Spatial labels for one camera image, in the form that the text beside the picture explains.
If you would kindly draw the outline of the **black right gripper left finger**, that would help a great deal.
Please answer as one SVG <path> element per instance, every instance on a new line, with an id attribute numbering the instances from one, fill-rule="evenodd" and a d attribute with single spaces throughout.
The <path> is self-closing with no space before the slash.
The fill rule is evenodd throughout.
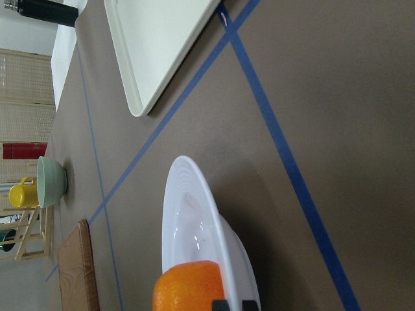
<path id="1" fill-rule="evenodd" d="M 211 305 L 212 311 L 228 311 L 228 302 L 225 299 L 214 300 Z"/>

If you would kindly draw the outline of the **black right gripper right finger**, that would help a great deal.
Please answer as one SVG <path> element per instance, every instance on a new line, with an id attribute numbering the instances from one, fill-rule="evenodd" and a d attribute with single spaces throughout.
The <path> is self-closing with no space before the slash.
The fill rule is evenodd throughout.
<path id="1" fill-rule="evenodd" d="M 243 311 L 258 311 L 258 305 L 255 300 L 243 300 Z"/>

